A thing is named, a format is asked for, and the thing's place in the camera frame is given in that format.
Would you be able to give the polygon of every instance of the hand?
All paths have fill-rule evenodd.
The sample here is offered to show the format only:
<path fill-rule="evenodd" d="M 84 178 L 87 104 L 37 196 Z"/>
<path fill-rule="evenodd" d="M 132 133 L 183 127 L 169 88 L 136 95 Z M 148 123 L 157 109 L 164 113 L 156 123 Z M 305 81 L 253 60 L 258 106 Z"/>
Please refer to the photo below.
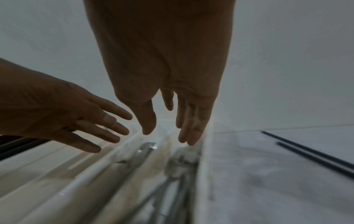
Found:
<path fill-rule="evenodd" d="M 78 85 L 0 60 L 0 134 L 44 138 L 97 153 L 99 146 L 63 128 L 119 142 L 97 125 L 122 135 L 129 130 L 105 111 L 132 119 L 123 108 Z"/>
<path fill-rule="evenodd" d="M 85 6 L 116 96 L 143 133 L 156 126 L 152 97 L 168 110 L 177 94 L 179 141 L 194 145 L 212 114 L 225 67 L 233 0 L 86 0 Z"/>

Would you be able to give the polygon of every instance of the black rod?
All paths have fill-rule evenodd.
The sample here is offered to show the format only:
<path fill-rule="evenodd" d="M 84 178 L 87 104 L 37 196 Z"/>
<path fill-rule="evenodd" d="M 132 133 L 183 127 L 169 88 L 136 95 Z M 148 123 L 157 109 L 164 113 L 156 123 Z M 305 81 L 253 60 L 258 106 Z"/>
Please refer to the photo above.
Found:
<path fill-rule="evenodd" d="M 339 166 L 337 166 L 335 164 L 326 162 L 326 161 L 324 161 L 324 160 L 322 160 L 322 159 L 320 159 L 320 158 L 318 158 L 316 156 L 310 155 L 310 154 L 308 154 L 306 152 L 302 152 L 301 150 L 298 150 L 298 149 L 296 149 L 296 148 L 294 148 L 294 147 L 292 147 L 290 145 L 284 144 L 282 142 L 277 142 L 276 144 L 279 145 L 280 147 L 283 147 L 283 148 L 293 152 L 293 153 L 296 153 L 296 154 L 298 154 L 298 155 L 300 155 L 302 157 L 305 157 L 306 159 L 311 160 L 312 162 L 320 164 L 320 165 L 322 165 L 322 166 L 324 166 L 324 167 L 326 167 L 328 169 L 336 171 L 337 173 L 354 180 L 354 173 L 352 173 L 352 172 L 350 172 L 350 171 L 348 171 L 346 169 L 343 169 L 343 168 L 341 168 L 341 167 L 339 167 Z"/>
<path fill-rule="evenodd" d="M 337 162 L 337 163 L 339 163 L 339 164 L 342 165 L 342 166 L 345 166 L 345 167 L 348 167 L 348 168 L 354 170 L 354 164 L 349 163 L 349 162 L 347 162 L 347 161 L 344 161 L 344 160 L 342 160 L 342 159 L 339 159 L 339 158 L 337 158 L 337 157 L 328 155 L 328 154 L 323 153 L 323 152 L 319 152 L 319 151 L 314 150 L 314 149 L 312 149 L 312 148 L 309 148 L 309 147 L 307 147 L 307 146 L 298 144 L 298 143 L 296 143 L 296 142 L 290 141 L 290 140 L 288 140 L 288 139 L 286 139 L 286 138 L 279 137 L 279 136 L 277 136 L 277 135 L 273 135 L 273 134 L 271 134 L 271 133 L 269 133 L 269 132 L 266 132 L 266 131 L 261 131 L 261 133 L 263 133 L 263 134 L 265 134 L 265 135 L 267 135 L 267 136 L 270 136 L 270 137 L 272 137 L 272 138 L 275 138 L 275 139 L 277 139 L 277 140 L 286 142 L 286 143 L 288 143 L 288 144 L 290 144 L 290 145 L 294 145 L 294 146 L 296 146 L 296 147 L 298 147 L 298 148 L 300 148 L 300 149 L 303 149 L 303 150 L 305 150 L 305 151 L 311 152 L 311 153 L 313 153 L 313 154 L 315 154 L 315 155 L 322 156 L 323 158 L 326 158 L 326 159 L 331 160 L 331 161 L 333 161 L 333 162 Z"/>

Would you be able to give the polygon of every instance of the white wall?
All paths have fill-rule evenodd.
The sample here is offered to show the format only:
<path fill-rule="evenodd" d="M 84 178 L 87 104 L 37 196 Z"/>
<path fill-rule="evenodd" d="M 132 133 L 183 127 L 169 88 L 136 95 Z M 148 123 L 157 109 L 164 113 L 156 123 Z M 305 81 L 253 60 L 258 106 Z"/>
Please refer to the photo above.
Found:
<path fill-rule="evenodd" d="M 354 123 L 353 11 L 351 0 L 238 0 L 222 131 Z M 117 101 L 81 0 L 0 1 L 0 57 Z M 160 95 L 154 108 L 175 115 Z"/>

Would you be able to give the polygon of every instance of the floor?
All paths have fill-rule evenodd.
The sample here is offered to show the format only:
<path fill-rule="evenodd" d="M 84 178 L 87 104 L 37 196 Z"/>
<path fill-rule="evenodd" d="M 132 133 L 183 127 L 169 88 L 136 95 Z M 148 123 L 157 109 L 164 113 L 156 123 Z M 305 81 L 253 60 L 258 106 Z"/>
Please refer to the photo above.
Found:
<path fill-rule="evenodd" d="M 354 126 L 269 131 L 354 162 Z M 210 223 L 354 222 L 354 183 L 260 132 L 214 137 Z"/>

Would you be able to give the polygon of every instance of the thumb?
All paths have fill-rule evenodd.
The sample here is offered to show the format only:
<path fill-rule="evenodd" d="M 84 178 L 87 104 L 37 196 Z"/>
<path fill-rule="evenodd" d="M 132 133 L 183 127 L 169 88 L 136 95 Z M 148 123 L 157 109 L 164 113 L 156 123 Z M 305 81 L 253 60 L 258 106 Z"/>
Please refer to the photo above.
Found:
<path fill-rule="evenodd" d="M 156 114 L 152 106 L 152 100 L 142 104 L 126 105 L 135 114 L 141 128 L 143 129 L 143 134 L 150 134 L 156 127 Z"/>

